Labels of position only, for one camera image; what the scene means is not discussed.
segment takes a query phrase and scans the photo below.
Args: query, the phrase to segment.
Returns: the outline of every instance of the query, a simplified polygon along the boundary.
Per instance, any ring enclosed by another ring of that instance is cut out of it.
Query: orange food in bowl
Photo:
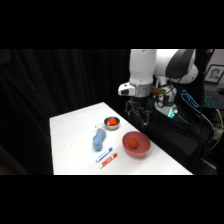
[[[109,120],[109,126],[115,126],[117,125],[116,120]]]
[[[129,141],[128,141],[128,146],[131,148],[131,149],[137,149],[138,146],[139,146],[139,141],[135,138],[131,138]]]

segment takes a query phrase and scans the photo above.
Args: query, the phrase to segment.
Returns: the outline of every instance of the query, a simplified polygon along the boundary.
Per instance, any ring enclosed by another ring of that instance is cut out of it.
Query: black background
[[[197,56],[203,71],[208,58]],[[129,57],[130,49],[0,50],[0,145],[29,174],[53,174],[49,118],[100,102],[123,116]]]

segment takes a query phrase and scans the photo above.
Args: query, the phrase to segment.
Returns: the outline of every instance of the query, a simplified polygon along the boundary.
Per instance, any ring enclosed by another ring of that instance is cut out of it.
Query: white tabletop
[[[95,125],[111,116],[120,119],[120,127],[115,131],[106,130],[103,150],[97,152],[92,144],[97,131]],[[105,103],[51,118],[50,129],[55,175],[192,175],[153,142],[144,158],[127,154],[122,138],[138,130]],[[114,153],[118,157],[100,169],[96,158],[110,147],[113,152],[104,160]]]

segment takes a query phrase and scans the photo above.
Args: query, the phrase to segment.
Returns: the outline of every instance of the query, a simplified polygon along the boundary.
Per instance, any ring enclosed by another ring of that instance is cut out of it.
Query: small bowl
[[[109,125],[108,125],[108,122],[109,122],[110,120],[116,120],[117,125],[109,126]],[[108,118],[106,118],[106,119],[104,120],[104,124],[105,124],[105,126],[106,126],[107,129],[109,129],[109,130],[116,130],[116,129],[118,129],[118,127],[119,127],[119,125],[120,125],[120,120],[119,120],[117,117],[108,117]]]
[[[131,138],[135,138],[139,141],[139,146],[137,149],[132,149],[129,147],[128,142]],[[151,148],[149,138],[140,132],[129,132],[123,137],[122,141],[126,152],[134,157],[142,157],[146,155]]]

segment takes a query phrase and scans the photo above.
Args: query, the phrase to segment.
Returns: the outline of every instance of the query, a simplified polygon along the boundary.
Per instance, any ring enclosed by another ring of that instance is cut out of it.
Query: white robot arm
[[[169,80],[173,83],[191,83],[198,75],[194,62],[195,49],[132,49],[130,80],[118,90],[119,95],[131,97],[126,104],[129,116],[135,113],[142,119],[143,126],[148,125],[151,111],[147,110],[146,105],[152,92],[153,76],[160,86],[167,85]],[[176,89],[172,85],[164,89],[167,95],[160,98],[156,109],[167,115],[170,108],[176,109]]]

